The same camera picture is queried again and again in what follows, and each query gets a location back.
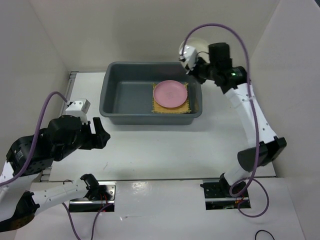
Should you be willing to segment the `pink plate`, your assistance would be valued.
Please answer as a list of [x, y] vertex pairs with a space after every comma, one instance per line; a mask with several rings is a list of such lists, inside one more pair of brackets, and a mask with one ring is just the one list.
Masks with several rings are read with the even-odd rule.
[[187, 97], [186, 86], [175, 80], [162, 81], [153, 90], [154, 100], [164, 108], [177, 108], [185, 103]]

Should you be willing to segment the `woven bamboo mat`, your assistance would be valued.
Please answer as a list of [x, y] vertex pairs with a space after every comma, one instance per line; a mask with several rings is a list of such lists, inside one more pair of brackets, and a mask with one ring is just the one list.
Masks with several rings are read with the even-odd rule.
[[[188, 84], [187, 83], [182, 83], [182, 84], [184, 84], [186, 86], [187, 91], [188, 91]], [[188, 92], [187, 92], [187, 100], [181, 106], [176, 107], [176, 108], [166, 108], [166, 107], [160, 106], [155, 101], [155, 99], [153, 97], [153, 90], [156, 85], [157, 85], [156, 83], [153, 83], [153, 86], [152, 86], [152, 112], [153, 113], [156, 113], [156, 114], [187, 114], [187, 113], [191, 112]]]

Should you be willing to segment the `cream plate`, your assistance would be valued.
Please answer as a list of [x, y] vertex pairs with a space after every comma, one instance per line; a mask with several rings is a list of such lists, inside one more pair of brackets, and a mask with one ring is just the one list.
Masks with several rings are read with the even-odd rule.
[[207, 63], [209, 62], [209, 49], [208, 49], [208, 45], [209, 44], [205, 40], [203, 40], [201, 38], [190, 37], [187, 40], [185, 46], [186, 45], [196, 48], [196, 50], [197, 50], [197, 59], [202, 58]]

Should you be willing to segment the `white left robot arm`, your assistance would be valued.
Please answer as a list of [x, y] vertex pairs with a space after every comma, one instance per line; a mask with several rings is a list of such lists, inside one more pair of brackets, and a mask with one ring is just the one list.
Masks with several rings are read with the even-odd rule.
[[60, 162], [76, 150], [100, 150], [107, 145], [110, 134], [100, 118], [92, 120], [94, 133], [90, 123], [83, 123], [80, 117], [62, 115], [52, 119], [46, 128], [11, 145], [0, 175], [1, 232], [22, 228], [39, 213], [69, 200], [107, 200], [106, 187], [99, 185], [91, 173], [66, 185], [30, 191], [32, 182], [53, 162]]

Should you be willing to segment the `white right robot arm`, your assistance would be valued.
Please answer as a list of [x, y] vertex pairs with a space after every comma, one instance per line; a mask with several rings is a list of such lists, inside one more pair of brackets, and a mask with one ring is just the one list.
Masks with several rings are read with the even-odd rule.
[[183, 51], [188, 75], [200, 84], [210, 80], [219, 87], [231, 102], [244, 128], [248, 148], [237, 153], [237, 163], [220, 176], [219, 191], [229, 197], [245, 187], [245, 180], [258, 168], [273, 162], [287, 146], [284, 137], [279, 137], [266, 120], [255, 97], [250, 78], [243, 66], [234, 66], [230, 46], [225, 42], [208, 46], [206, 61], [193, 46]]

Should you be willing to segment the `grey plastic bin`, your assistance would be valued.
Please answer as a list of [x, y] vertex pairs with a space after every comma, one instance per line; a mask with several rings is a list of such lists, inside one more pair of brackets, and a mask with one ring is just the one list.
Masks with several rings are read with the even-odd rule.
[[[155, 113], [153, 86], [165, 80], [186, 84], [189, 113]], [[178, 62], [112, 62], [106, 70], [99, 113], [115, 125], [189, 125], [203, 111], [201, 85]]]

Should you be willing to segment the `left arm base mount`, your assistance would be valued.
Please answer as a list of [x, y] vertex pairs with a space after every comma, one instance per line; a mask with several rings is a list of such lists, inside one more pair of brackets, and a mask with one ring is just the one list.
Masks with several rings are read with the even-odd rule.
[[107, 205], [102, 212], [114, 212], [116, 198], [115, 181], [99, 181], [101, 190], [99, 193], [88, 198], [72, 199], [68, 203], [68, 210], [71, 213], [97, 213]]

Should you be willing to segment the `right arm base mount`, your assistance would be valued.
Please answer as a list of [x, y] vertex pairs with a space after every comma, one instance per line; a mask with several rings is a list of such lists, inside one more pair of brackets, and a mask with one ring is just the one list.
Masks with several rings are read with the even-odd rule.
[[233, 210], [250, 209], [251, 203], [248, 191], [241, 196], [232, 197], [228, 190], [223, 190], [218, 179], [203, 180], [200, 184], [204, 193], [204, 202], [206, 210]]

